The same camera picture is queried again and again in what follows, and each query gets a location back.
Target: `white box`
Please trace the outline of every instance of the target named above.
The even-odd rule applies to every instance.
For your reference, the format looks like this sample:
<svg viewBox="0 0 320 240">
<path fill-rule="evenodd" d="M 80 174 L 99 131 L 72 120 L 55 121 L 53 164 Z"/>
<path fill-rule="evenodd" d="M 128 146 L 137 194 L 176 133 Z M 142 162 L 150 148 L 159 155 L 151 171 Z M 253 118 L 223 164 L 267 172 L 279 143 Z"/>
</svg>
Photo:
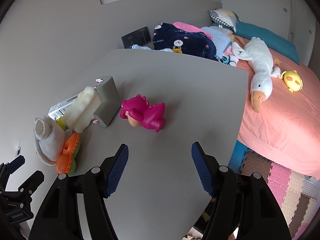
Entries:
<svg viewBox="0 0 320 240">
<path fill-rule="evenodd" d="M 72 104 L 72 101 L 74 99 L 76 99 L 78 97 L 78 94 L 68 98 L 58 104 L 56 104 L 55 106 L 52 106 L 50 108 L 50 111 L 48 113 L 48 115 L 54 120 L 54 119 L 59 119 L 61 116 L 64 115 L 64 113 L 66 112 L 66 109 L 68 108 L 68 106 L 70 106 Z"/>
</svg>

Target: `plush toy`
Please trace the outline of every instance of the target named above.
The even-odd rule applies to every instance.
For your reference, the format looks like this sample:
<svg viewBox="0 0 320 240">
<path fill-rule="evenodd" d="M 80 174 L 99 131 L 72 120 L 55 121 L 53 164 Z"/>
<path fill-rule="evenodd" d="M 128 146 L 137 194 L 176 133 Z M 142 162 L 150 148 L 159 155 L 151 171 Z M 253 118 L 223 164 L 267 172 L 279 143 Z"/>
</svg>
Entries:
<svg viewBox="0 0 320 240">
<path fill-rule="evenodd" d="M 233 42 L 232 52 L 238 59 L 248 61 L 255 73 L 250 85 L 250 94 L 252 109 L 258 113 L 261 103 L 271 95 L 271 77 L 280 78 L 280 68 L 273 69 L 274 59 L 265 42 L 260 38 L 252 37 L 243 49 L 236 42 Z"/>
<path fill-rule="evenodd" d="M 131 126 L 142 126 L 146 129 L 154 129 L 156 132 L 162 129 L 164 125 L 164 103 L 149 106 L 149 101 L 146 100 L 146 97 L 137 95 L 134 98 L 123 101 L 121 106 L 120 117 L 128 119 Z"/>
<path fill-rule="evenodd" d="M 72 134 L 70 129 L 63 130 L 58 124 L 45 115 L 35 119 L 33 129 L 34 145 L 39 159 L 49 166 L 56 165 L 58 174 L 71 175 L 75 168 L 76 157 L 80 147 L 80 135 Z"/>
<path fill-rule="evenodd" d="M 235 38 L 238 40 L 238 42 L 239 42 L 243 47 L 247 44 L 242 37 L 235 35 Z M 275 56 L 272 55 L 272 59 L 273 59 L 273 65 L 280 66 L 281 61 L 280 61 L 277 57 L 275 57 Z"/>
<path fill-rule="evenodd" d="M 291 93 L 302 90 L 302 79 L 296 70 L 282 72 L 281 78 L 283 78 L 284 83 L 287 85 Z"/>
<path fill-rule="evenodd" d="M 57 159 L 57 173 L 66 173 L 72 175 L 76 169 L 75 157 L 80 148 L 80 134 L 74 133 L 65 142 L 62 154 Z"/>
</svg>

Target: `pink dinosaur toy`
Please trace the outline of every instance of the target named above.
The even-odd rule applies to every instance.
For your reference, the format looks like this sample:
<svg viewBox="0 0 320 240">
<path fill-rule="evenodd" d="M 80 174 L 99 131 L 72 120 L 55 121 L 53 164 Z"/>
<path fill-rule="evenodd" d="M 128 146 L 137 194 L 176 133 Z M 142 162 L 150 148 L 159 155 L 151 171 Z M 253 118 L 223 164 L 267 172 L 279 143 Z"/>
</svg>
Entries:
<svg viewBox="0 0 320 240">
<path fill-rule="evenodd" d="M 146 129 L 159 132 L 164 125 L 164 111 L 165 104 L 155 104 L 149 106 L 149 101 L 146 97 L 137 95 L 134 98 L 125 100 L 121 103 L 122 109 L 120 117 L 122 119 L 128 119 L 129 124 L 133 127 L 142 126 Z"/>
</svg>

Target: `white stuffed goose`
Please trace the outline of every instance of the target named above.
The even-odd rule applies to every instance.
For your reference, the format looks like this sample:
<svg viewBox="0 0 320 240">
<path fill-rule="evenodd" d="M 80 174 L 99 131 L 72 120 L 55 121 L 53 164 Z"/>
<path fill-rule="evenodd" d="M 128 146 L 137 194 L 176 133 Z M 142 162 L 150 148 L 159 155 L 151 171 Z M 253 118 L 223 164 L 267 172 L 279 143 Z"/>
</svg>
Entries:
<svg viewBox="0 0 320 240">
<path fill-rule="evenodd" d="M 255 73 L 251 80 L 250 94 L 252 109 L 258 113 L 261 103 L 271 95 L 271 77 L 280 78 L 281 70 L 279 67 L 273 69 L 274 59 L 260 38 L 252 37 L 243 49 L 238 43 L 233 42 L 232 52 L 238 59 L 248 61 Z"/>
</svg>

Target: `screw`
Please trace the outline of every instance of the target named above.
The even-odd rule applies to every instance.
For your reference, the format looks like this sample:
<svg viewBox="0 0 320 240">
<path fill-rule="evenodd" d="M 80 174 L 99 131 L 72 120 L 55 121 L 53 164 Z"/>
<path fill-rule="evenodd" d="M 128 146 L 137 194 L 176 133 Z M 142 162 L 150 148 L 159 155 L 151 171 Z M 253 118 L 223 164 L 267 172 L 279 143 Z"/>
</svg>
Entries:
<svg viewBox="0 0 320 240">
<path fill-rule="evenodd" d="M 65 173 L 59 174 L 58 178 L 59 179 L 64 179 L 67 175 Z"/>
<path fill-rule="evenodd" d="M 260 179 L 260 178 L 261 178 L 261 174 L 258 173 L 258 172 L 254 172 L 254 173 L 253 173 L 253 176 L 254 176 L 256 179 Z"/>
<path fill-rule="evenodd" d="M 98 173 L 99 171 L 100 171 L 99 167 L 94 167 L 94 168 L 91 169 L 92 173 Z"/>
<path fill-rule="evenodd" d="M 227 172 L 229 169 L 228 169 L 228 167 L 226 167 L 226 166 L 220 166 L 219 170 L 220 170 L 221 172 Z"/>
</svg>

